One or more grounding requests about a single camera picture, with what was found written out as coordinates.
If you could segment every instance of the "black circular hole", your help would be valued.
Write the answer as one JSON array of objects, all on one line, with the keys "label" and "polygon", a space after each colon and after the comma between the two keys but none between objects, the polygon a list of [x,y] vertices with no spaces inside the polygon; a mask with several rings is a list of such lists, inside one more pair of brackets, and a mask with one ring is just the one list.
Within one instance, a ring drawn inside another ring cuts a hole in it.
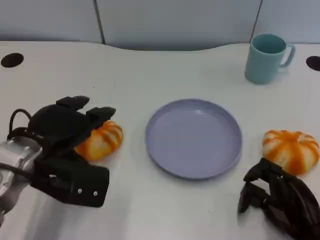
[{"label": "black circular hole", "polygon": [[1,60],[1,65],[5,68],[14,68],[24,61],[24,56],[20,53],[10,53]]},{"label": "black circular hole", "polygon": [[309,68],[320,71],[320,56],[310,56],[306,59]]}]

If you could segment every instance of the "mug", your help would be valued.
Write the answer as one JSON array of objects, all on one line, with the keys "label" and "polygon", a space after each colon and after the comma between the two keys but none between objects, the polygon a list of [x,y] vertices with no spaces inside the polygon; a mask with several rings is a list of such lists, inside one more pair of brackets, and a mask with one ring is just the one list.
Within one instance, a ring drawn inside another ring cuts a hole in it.
[{"label": "mug", "polygon": [[[281,64],[286,48],[291,47],[287,61]],[[286,68],[294,58],[296,48],[279,36],[259,34],[250,43],[249,55],[245,66],[245,77],[255,84],[270,83],[279,68]]]}]

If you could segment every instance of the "toy pumpkin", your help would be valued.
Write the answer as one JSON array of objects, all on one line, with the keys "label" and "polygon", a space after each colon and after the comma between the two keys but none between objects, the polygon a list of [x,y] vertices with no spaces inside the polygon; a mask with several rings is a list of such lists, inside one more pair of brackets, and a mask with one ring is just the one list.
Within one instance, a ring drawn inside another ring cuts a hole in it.
[{"label": "toy pumpkin", "polygon": [[109,120],[102,127],[92,130],[91,136],[75,150],[88,162],[99,161],[118,149],[123,137],[122,128]]},{"label": "toy pumpkin", "polygon": [[305,174],[319,160],[314,137],[300,131],[270,130],[264,135],[263,156],[292,175]]}]

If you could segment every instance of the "white table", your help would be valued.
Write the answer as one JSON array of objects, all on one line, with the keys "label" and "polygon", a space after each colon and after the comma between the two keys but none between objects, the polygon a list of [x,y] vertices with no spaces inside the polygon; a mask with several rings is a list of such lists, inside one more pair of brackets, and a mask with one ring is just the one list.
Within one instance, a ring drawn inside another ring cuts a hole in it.
[{"label": "white table", "polygon": [[[1,240],[277,240],[261,210],[237,218],[245,173],[261,157],[270,129],[310,133],[320,141],[320,72],[306,58],[320,45],[297,44],[287,71],[269,85],[244,77],[248,44],[190,52],[131,51],[93,43],[1,42],[0,58],[24,55],[15,68],[0,67],[0,139],[11,113],[32,114],[65,96],[91,98],[93,106],[117,109],[114,120],[124,142],[112,159],[110,186],[102,208],[64,205],[27,187],[6,215]],[[144,131],[162,105],[199,98],[229,110],[243,133],[240,162],[229,172],[201,182],[175,178],[146,154]],[[23,116],[15,126],[25,125]],[[320,200],[320,166],[303,177]]]}]

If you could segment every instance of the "lavender plate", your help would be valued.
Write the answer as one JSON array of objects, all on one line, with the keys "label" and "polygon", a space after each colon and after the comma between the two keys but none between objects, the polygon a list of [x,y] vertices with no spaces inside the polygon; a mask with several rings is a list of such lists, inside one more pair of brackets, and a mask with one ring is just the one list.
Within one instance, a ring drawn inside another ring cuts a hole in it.
[{"label": "lavender plate", "polygon": [[240,159],[242,134],[221,106],[183,99],[160,108],[145,132],[146,150],[163,169],[187,179],[206,179]]}]

